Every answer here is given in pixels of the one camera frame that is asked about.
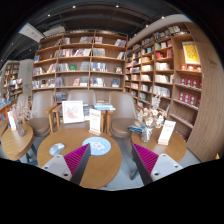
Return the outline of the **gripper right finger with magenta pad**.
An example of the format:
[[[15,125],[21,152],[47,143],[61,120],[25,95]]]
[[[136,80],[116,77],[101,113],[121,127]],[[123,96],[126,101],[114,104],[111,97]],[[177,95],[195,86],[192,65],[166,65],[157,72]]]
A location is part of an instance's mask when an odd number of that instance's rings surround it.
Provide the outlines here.
[[[144,185],[182,169],[182,166],[167,154],[158,155],[135,143],[132,144],[132,155]]]

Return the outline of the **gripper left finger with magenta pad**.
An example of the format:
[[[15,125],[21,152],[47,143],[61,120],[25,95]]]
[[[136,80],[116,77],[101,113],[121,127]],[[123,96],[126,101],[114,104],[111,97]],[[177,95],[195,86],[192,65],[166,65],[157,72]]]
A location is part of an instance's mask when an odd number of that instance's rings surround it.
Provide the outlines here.
[[[65,156],[54,156],[42,166],[42,169],[79,185],[90,155],[90,145],[86,144]]]

